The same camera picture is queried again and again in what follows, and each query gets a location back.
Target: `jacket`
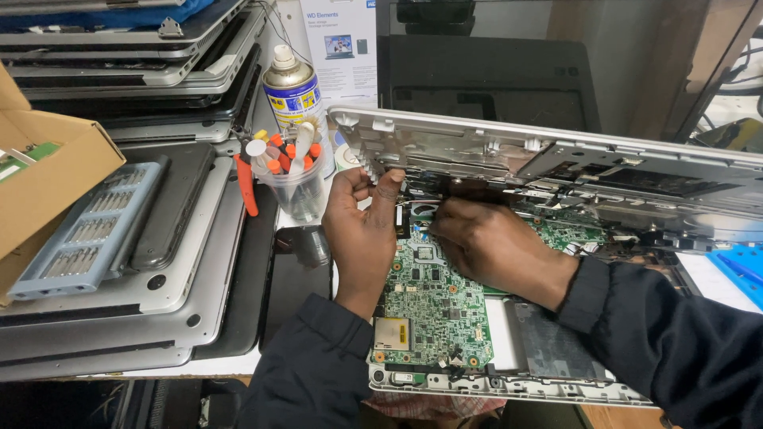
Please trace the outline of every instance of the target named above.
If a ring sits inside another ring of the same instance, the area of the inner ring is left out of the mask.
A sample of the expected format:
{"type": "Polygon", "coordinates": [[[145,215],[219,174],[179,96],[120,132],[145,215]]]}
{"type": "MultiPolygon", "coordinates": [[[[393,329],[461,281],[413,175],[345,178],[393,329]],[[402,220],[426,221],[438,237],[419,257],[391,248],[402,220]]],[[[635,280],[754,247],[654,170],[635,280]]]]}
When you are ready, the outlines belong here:
{"type": "MultiPolygon", "coordinates": [[[[763,315],[677,293],[660,273],[582,259],[559,323],[675,424],[763,427],[763,315]]],[[[238,428],[357,427],[371,325],[311,295],[256,367],[238,428]]]]}

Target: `blue mat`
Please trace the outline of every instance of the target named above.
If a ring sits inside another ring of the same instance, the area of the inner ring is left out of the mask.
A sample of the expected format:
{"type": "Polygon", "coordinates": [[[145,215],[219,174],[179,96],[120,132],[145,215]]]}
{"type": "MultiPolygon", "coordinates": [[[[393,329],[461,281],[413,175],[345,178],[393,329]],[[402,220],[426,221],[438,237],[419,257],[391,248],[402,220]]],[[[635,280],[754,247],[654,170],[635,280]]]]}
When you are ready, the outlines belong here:
{"type": "Polygon", "coordinates": [[[120,9],[102,12],[76,12],[52,15],[25,15],[0,17],[0,31],[17,31],[37,25],[66,25],[91,29],[159,27],[168,16],[182,23],[201,9],[211,5],[214,0],[185,0],[180,6],[161,6],[158,8],[120,9]]]}
{"type": "Polygon", "coordinates": [[[723,274],[726,274],[726,277],[731,279],[736,287],[747,295],[758,308],[763,310],[763,286],[751,282],[744,277],[737,276],[729,266],[718,259],[718,255],[724,255],[729,260],[741,263],[743,266],[755,271],[757,274],[763,275],[763,247],[747,247],[741,244],[736,244],[731,250],[714,250],[712,253],[707,254],[707,258],[713,261],[713,264],[715,264],[723,274]]]}

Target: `plastic cup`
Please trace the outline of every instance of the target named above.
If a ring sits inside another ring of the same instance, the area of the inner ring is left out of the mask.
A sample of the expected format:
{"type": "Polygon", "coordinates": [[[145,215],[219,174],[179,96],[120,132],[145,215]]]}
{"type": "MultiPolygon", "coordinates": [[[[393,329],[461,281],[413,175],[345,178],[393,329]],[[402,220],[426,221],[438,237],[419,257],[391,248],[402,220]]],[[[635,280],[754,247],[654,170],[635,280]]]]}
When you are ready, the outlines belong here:
{"type": "Polygon", "coordinates": [[[313,166],[300,174],[257,176],[273,191],[278,205],[297,224],[320,221],[326,210],[323,168],[327,157],[321,154],[313,166]]]}

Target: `spray can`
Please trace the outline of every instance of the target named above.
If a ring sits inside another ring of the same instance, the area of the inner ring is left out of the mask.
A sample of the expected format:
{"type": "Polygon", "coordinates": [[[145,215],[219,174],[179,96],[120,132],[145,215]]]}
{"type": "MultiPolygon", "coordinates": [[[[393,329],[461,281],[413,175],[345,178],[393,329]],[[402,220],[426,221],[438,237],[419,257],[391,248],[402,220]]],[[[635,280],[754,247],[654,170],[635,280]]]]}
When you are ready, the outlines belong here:
{"type": "MultiPolygon", "coordinates": [[[[328,138],[326,109],[320,99],[318,76],[313,67],[297,60],[289,46],[278,45],[273,63],[262,75],[262,83],[281,131],[289,123],[311,122],[317,134],[320,133],[314,141],[320,143],[330,157],[333,150],[328,138]]],[[[324,165],[324,177],[328,177],[334,171],[334,163],[324,165]]]]}

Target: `screwdriver bit set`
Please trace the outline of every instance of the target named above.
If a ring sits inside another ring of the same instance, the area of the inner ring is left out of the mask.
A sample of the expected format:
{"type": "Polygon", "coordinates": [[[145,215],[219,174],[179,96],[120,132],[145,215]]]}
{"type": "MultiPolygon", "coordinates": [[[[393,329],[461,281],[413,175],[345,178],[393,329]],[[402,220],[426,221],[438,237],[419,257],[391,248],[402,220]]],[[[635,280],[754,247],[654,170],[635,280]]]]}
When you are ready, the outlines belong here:
{"type": "Polygon", "coordinates": [[[29,300],[94,292],[160,172],[159,163],[126,165],[80,198],[8,297],[29,300]]]}

